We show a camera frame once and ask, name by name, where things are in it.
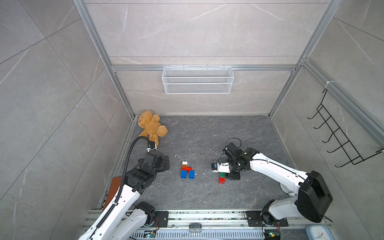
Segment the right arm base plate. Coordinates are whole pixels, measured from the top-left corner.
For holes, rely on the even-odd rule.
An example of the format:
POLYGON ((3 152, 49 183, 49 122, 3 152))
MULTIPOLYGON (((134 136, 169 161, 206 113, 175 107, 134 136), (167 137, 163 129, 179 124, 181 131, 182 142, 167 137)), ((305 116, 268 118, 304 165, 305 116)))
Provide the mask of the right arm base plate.
POLYGON ((287 219, 275 220, 264 217, 262 211, 246 211, 244 213, 249 227, 288 227, 287 219))

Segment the red long lego brick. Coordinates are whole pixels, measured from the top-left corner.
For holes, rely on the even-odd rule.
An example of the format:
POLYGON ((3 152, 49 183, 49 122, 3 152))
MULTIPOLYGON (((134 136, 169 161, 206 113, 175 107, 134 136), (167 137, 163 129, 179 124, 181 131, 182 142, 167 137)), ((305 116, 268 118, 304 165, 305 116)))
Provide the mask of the red long lego brick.
POLYGON ((192 167, 182 167, 182 171, 187 171, 187 172, 189 172, 189 171, 192 171, 192 170, 193 170, 192 167))

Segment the blue lego brick bottom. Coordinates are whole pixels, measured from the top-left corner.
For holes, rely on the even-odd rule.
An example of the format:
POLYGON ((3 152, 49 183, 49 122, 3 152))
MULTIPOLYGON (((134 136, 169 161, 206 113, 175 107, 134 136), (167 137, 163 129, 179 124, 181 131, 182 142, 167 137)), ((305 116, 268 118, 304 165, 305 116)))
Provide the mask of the blue lego brick bottom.
POLYGON ((189 179, 194 179, 195 178, 195 171, 193 171, 193 170, 189 171, 188 177, 189 177, 189 179))

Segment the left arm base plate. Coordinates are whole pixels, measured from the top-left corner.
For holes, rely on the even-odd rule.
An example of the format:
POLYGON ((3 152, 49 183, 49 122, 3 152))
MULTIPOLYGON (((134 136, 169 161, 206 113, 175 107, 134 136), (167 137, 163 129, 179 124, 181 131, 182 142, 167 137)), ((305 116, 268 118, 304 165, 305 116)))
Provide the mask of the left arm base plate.
POLYGON ((168 211, 155 211, 150 213, 147 217, 147 221, 144 224, 144 227, 166 228, 168 226, 169 213, 170 212, 168 211))

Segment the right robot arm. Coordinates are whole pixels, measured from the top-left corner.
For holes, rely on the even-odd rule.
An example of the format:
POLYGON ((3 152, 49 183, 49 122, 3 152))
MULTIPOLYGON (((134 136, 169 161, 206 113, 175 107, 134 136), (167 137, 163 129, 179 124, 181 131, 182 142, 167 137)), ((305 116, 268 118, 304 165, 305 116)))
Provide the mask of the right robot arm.
POLYGON ((265 224, 286 218, 304 217, 320 223, 333 202, 333 196, 323 176, 306 173, 272 160, 253 148, 240 149, 234 143, 223 148, 225 161, 212 164, 214 172, 225 173, 230 180, 239 180, 240 173, 252 170, 277 181, 289 195, 284 200, 270 200, 262 209, 260 218, 265 224))

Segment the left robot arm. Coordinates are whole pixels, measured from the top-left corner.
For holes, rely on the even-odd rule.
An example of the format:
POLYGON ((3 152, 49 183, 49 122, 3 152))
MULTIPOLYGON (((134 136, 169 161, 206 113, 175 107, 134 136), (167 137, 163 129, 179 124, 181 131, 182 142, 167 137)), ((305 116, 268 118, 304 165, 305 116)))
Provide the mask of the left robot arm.
POLYGON ((127 240, 139 228, 151 226, 155 220, 155 207, 141 202, 123 221, 129 208, 139 199, 160 172, 170 169, 169 157, 157 150, 156 143, 147 137, 137 137, 132 142, 125 160, 120 187, 93 225, 82 234, 80 240, 127 240), (148 143, 148 152, 131 170, 127 170, 135 144, 143 139, 148 143))

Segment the blue lego brick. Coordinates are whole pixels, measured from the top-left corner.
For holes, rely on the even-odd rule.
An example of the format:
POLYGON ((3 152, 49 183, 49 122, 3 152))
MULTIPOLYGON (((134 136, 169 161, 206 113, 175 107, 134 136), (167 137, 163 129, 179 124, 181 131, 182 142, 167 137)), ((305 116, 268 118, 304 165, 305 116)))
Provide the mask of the blue lego brick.
POLYGON ((189 171, 188 177, 189 177, 189 179, 194 179, 195 178, 195 171, 193 171, 193 170, 189 171))
POLYGON ((187 178, 187 173, 188 173, 187 170, 182 170, 181 171, 181 178, 182 179, 186 179, 187 178))

